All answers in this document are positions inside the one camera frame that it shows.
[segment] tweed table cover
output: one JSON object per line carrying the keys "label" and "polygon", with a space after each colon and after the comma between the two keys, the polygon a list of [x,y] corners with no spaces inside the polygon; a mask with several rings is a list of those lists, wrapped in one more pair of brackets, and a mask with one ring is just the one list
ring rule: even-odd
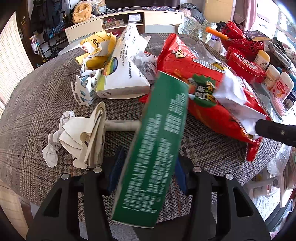
{"label": "tweed table cover", "polygon": [[[149,35],[151,40],[146,50],[158,56],[169,34]],[[181,34],[179,37],[189,47],[200,41],[190,35]],[[212,55],[225,61],[214,49],[204,45]],[[103,100],[107,120],[139,120],[141,116],[144,105],[139,102],[139,98],[98,98],[91,106],[79,106],[73,97],[70,83],[75,81],[76,70],[80,69],[75,57],[82,53],[81,49],[67,52],[22,79],[14,89],[0,119],[0,179],[17,194],[36,205],[42,203],[62,173],[85,173],[85,170],[73,167],[72,156],[64,148],[59,150],[58,164],[54,168],[48,167],[42,157],[41,150],[47,145],[47,137],[49,133],[58,130],[63,112],[73,110],[76,117],[89,117],[94,107]],[[113,156],[119,144],[127,151],[132,138],[131,132],[107,132],[104,156]],[[180,153],[209,173],[232,173],[244,184],[266,166],[281,145],[263,138],[254,162],[245,160],[246,146],[243,142],[213,132],[188,114]],[[104,197],[109,220],[113,199],[114,194]],[[80,220],[84,219],[82,203],[83,195],[80,195]],[[186,215],[190,211],[190,205],[191,197],[183,195],[173,176],[158,221]]]}

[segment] cardboard box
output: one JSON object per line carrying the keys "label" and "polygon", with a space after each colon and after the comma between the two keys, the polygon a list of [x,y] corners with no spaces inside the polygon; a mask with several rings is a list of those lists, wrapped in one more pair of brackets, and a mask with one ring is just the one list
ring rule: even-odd
{"label": "cardboard box", "polygon": [[124,24],[123,19],[103,24],[103,29],[112,28]]}
{"label": "cardboard box", "polygon": [[131,14],[128,16],[129,23],[139,23],[141,22],[141,14]]}
{"label": "cardboard box", "polygon": [[244,34],[253,41],[271,41],[270,38],[258,30],[244,31]]}
{"label": "cardboard box", "polygon": [[150,36],[139,35],[134,23],[127,25],[98,80],[96,93],[100,98],[129,99],[150,92],[148,80],[132,61],[149,40]]}
{"label": "cardboard box", "polygon": [[113,206],[114,221],[154,227],[180,149],[188,89],[185,82],[159,72],[121,172]]}

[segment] red plastic basket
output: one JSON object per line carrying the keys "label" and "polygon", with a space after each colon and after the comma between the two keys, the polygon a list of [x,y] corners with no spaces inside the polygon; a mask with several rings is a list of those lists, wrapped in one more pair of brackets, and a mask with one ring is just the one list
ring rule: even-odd
{"label": "red plastic basket", "polygon": [[254,61],[260,49],[264,50],[263,41],[247,40],[245,38],[244,32],[231,21],[226,24],[226,26],[221,30],[221,33],[229,37],[228,40],[221,40],[222,45],[226,50],[230,46],[239,49],[250,61]]}

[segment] yellow wrapper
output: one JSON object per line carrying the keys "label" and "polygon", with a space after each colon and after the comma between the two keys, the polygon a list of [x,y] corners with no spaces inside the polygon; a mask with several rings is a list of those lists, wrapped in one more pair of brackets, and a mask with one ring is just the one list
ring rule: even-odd
{"label": "yellow wrapper", "polygon": [[99,52],[104,52],[104,54],[101,54],[100,56],[105,56],[105,53],[107,51],[109,52],[109,46],[113,50],[115,43],[116,37],[112,33],[106,33],[106,31],[101,31],[82,40],[80,42],[80,47],[89,54],[93,55]]}
{"label": "yellow wrapper", "polygon": [[80,42],[80,47],[84,50],[86,46],[91,45],[95,51],[76,57],[76,61],[81,65],[83,59],[86,60],[87,69],[102,69],[106,65],[109,55],[113,52],[116,44],[116,37],[112,33],[101,31]]}

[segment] white box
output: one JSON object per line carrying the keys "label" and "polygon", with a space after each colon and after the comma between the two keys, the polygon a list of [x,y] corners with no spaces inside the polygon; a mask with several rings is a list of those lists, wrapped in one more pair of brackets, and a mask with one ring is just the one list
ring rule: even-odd
{"label": "white box", "polygon": [[132,14],[128,16],[129,22],[141,21],[141,14]]}
{"label": "white box", "polygon": [[134,23],[127,25],[98,80],[96,93],[100,98],[129,99],[150,92],[149,82],[132,62],[149,40],[150,36],[139,35]]}

